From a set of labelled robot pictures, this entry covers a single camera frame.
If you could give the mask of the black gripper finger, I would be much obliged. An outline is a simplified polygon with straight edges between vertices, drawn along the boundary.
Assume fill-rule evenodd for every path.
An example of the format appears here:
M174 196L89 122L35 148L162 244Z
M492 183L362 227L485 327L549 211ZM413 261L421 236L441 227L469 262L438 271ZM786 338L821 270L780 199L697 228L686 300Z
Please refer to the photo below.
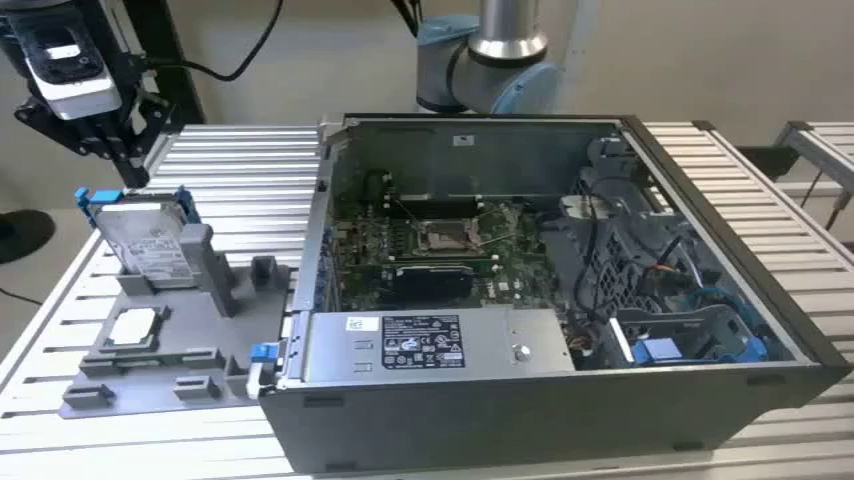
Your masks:
M147 155L167 129L175 106L159 95L150 92L139 93L138 113L145 120L145 128L134 135L131 147L133 181L131 187L145 187L150 181L146 168Z
M61 119L37 97L17 108L15 118L74 153L109 160L129 188L139 187L138 135L129 120L103 113L77 120Z

